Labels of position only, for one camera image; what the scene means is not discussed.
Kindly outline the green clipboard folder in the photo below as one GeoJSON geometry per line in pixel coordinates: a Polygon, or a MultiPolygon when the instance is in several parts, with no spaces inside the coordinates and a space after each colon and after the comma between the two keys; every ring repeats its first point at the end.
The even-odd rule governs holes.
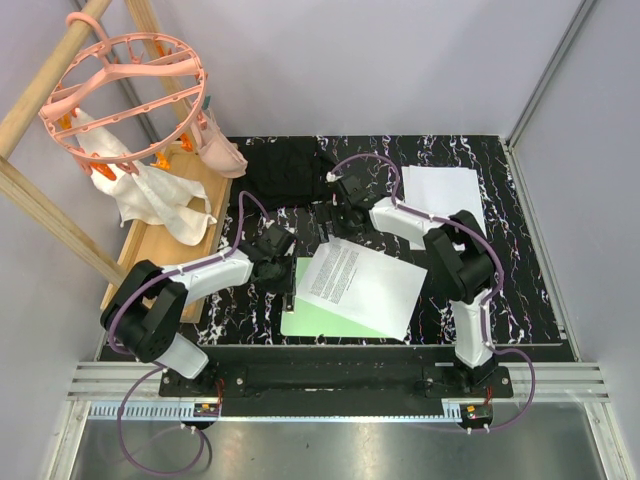
{"type": "MultiPolygon", "coordinates": [[[[296,269],[296,286],[299,287],[300,283],[306,273],[307,268],[312,263],[311,258],[297,259],[296,269]]],[[[351,273],[349,286],[345,288],[345,294],[351,289],[352,280],[356,282],[356,293],[361,296],[366,293],[365,284],[373,284],[374,280],[381,280],[381,274],[374,274],[373,280],[362,280],[364,272],[365,275],[373,272],[373,267],[376,262],[368,260],[357,260],[353,272],[351,273]]],[[[396,338],[401,340],[404,338],[405,333],[400,334],[400,325],[404,326],[403,332],[408,328],[411,321],[412,311],[408,308],[402,308],[399,310],[392,310],[391,308],[371,310],[367,309],[365,313],[387,313],[391,320],[385,323],[389,325],[384,327],[383,332],[370,328],[371,326],[382,326],[382,323],[377,320],[374,321],[375,325],[370,321],[366,321],[365,324],[354,322],[348,318],[338,315],[335,312],[320,308],[319,306],[309,303],[304,299],[295,298],[295,311],[292,313],[284,312],[281,320],[281,333],[284,336],[299,336],[299,337],[329,337],[329,338],[396,338]]]]}

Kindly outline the printed white paper sheet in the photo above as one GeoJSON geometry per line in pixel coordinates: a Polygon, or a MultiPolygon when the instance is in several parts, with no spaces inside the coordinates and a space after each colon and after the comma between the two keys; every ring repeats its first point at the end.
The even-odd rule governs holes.
{"type": "Polygon", "coordinates": [[[401,341],[426,275],[419,266],[331,238],[317,248],[296,293],[307,303],[401,341]]]}

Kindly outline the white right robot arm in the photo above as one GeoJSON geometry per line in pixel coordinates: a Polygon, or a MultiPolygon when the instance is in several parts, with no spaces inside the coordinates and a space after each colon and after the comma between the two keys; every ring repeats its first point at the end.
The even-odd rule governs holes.
{"type": "Polygon", "coordinates": [[[474,215],[467,210],[450,217],[429,214],[390,194],[374,194],[354,175],[329,173],[326,184],[330,199],[316,206],[315,212],[318,223],[329,224],[337,237],[378,231],[424,247],[427,273],[453,311],[455,387],[466,396],[480,394],[490,383],[489,373],[497,368],[488,316],[503,271],[474,215]]]}

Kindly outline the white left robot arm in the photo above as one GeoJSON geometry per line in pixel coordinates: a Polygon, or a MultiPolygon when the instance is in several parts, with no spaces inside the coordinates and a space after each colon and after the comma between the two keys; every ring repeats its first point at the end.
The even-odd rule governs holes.
{"type": "Polygon", "coordinates": [[[185,307],[220,290],[252,284],[268,293],[295,290],[294,233],[272,224],[215,255],[175,266],[136,263],[104,309],[100,323],[124,352],[181,375],[196,396],[215,386],[207,354],[179,333],[185,307]]]}

